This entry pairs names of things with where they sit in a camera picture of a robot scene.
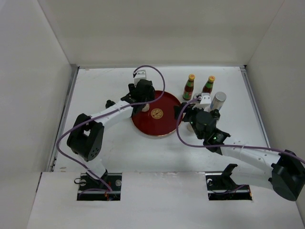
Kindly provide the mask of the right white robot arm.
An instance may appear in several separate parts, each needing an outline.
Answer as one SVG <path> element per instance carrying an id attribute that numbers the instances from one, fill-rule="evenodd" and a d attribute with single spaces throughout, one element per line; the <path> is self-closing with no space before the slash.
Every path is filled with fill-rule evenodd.
<path id="1" fill-rule="evenodd" d="M 174 118 L 191 125 L 196 137 L 203 141 L 201 148 L 212 153 L 232 157 L 254 166 L 262 174 L 243 172 L 237 176 L 228 172 L 221 176 L 221 183 L 231 189 L 238 184 L 272 189 L 282 198 L 296 201 L 305 185 L 305 161 L 289 150 L 279 150 L 263 146 L 249 146 L 233 139 L 233 137 L 217 128 L 216 116 L 199 109 L 190 102 L 174 106 Z"/>

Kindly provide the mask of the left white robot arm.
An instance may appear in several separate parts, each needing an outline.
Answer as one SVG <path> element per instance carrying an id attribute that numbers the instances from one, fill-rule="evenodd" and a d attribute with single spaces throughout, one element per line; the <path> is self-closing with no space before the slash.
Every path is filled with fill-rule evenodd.
<path id="1" fill-rule="evenodd" d="M 107 185 L 107 170 L 99 156 L 104 131 L 139 113 L 145 105 L 138 105 L 138 103 L 155 99 L 152 81 L 140 79 L 137 84 L 131 83 L 128 87 L 129 93 L 117 103 L 108 106 L 106 110 L 91 116 L 78 115 L 73 126 L 88 120 L 89 122 L 73 130 L 67 140 L 67 146 L 91 171 L 90 183 L 96 190 L 102 190 Z"/>

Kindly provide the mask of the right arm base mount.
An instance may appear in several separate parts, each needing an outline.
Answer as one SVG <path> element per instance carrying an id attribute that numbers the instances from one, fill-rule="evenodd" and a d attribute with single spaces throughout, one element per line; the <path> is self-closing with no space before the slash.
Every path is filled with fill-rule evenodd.
<path id="1" fill-rule="evenodd" d="M 250 186 L 245 184 L 238 185 L 231 179 L 233 170 L 237 166 L 237 164 L 229 164 L 224 169 L 224 171 L 213 171 L 205 173 L 208 199 L 210 201 L 252 201 Z"/>

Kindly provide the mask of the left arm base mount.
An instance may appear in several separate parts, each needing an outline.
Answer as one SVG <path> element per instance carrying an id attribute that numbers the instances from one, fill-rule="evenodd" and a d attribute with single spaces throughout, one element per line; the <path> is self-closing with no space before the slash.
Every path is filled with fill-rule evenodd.
<path id="1" fill-rule="evenodd" d="M 81 176 L 74 179 L 74 184 L 78 186 L 78 201 L 120 201 L 122 188 L 122 173 L 108 173 L 102 177 L 108 187 L 89 176 L 81 173 Z"/>

